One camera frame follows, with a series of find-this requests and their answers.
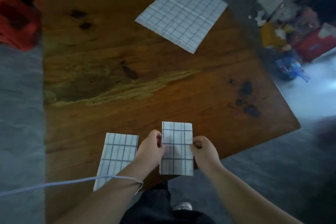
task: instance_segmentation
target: table top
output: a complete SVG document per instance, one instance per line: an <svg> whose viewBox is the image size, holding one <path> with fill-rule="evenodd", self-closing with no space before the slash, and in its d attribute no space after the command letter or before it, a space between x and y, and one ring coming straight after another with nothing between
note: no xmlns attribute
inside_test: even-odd
<svg viewBox="0 0 336 224"><path fill-rule="evenodd" d="M154 0L42 1L47 182L95 176L107 132L140 143L162 121L192 123L225 158L300 128L229 9L191 54L134 21ZM145 186L172 177L156 168ZM47 221L94 183L46 189Z"/></svg>

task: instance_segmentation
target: white cord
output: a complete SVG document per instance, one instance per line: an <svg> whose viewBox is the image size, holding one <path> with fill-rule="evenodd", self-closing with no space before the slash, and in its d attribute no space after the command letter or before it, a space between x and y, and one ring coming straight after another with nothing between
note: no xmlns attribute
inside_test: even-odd
<svg viewBox="0 0 336 224"><path fill-rule="evenodd" d="M142 186L144 185L143 182L141 182L138 179L135 179L133 177L106 175L106 176L94 176L94 177L88 177L88 178L77 179L77 180L62 181L62 182L49 182L49 183L44 183L44 184L37 184L37 185L31 186L31 187L24 187L24 188L9 190L9 191L3 191L3 192L0 192L0 197L16 194L16 193L20 193L20 192L26 192L26 191L30 191L30 190L34 190L34 189L39 189L39 188L47 188L47 187L58 186L58 185L65 185L65 184L72 184L72 183L79 183L79 182L87 182L87 181L91 181L91 180L97 180L97 179L100 179L100 178L117 178L117 179L131 179L131 180L134 180L137 183L141 184L140 188L137 190L136 193L138 193L139 190L141 190Z"/></svg>

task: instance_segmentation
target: black pants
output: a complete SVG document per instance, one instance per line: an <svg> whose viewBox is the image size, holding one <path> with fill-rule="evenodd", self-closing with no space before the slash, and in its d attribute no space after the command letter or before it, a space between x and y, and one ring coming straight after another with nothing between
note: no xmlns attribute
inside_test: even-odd
<svg viewBox="0 0 336 224"><path fill-rule="evenodd" d="M214 224L204 213L189 210L174 211L170 205L168 182L158 184L145 191L139 201L128 209L120 224L140 223L196 223Z"/></svg>

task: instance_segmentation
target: gray floor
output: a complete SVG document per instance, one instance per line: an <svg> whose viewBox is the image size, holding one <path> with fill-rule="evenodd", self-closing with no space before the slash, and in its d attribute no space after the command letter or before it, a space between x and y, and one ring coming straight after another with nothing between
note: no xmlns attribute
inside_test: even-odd
<svg viewBox="0 0 336 224"><path fill-rule="evenodd" d="M226 0L256 48L302 129L251 148L222 163L250 186L304 223L336 222L336 58L306 65L309 83L280 81L274 54L260 48L255 0ZM0 45L0 190L44 181L41 49L20 53ZM200 171L169 182L172 203L187 200L216 223L233 223ZM42 190L0 198L1 223L43 223Z"/></svg>

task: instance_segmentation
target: forearm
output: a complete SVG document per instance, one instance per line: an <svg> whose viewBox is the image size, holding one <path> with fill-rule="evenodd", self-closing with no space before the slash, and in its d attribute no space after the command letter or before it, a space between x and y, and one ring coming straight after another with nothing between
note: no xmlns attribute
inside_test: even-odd
<svg viewBox="0 0 336 224"><path fill-rule="evenodd" d="M143 181L151 171L145 162L135 159L117 175ZM139 187L134 180L112 178L55 224L118 224Z"/></svg>
<svg viewBox="0 0 336 224"><path fill-rule="evenodd" d="M296 220L223 166L209 169L206 174L214 184L226 210L238 224L298 224Z"/></svg>

